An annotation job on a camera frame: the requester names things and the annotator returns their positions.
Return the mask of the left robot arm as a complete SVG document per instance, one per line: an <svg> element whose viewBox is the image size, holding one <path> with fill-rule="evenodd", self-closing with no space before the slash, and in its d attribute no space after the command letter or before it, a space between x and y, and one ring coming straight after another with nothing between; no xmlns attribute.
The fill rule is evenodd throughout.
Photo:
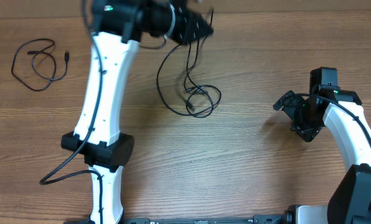
<svg viewBox="0 0 371 224"><path fill-rule="evenodd" d="M84 156L92 177L93 210L88 223L121 223L121 176L134 137L120 130L120 110L128 74L141 36L162 36L189 45L213 33L185 1L94 1L92 60L82 113L61 146Z"/></svg>

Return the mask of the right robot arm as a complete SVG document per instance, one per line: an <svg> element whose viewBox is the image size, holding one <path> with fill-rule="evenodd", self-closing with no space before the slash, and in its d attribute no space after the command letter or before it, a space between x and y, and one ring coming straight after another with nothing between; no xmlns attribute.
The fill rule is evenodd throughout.
<svg viewBox="0 0 371 224"><path fill-rule="evenodd" d="M337 69L310 72L309 93L290 90L273 105L292 120L291 130L311 142L327 128L342 156L346 174L327 205L295 205L280 223L371 223L371 129L354 91L342 90Z"/></svg>

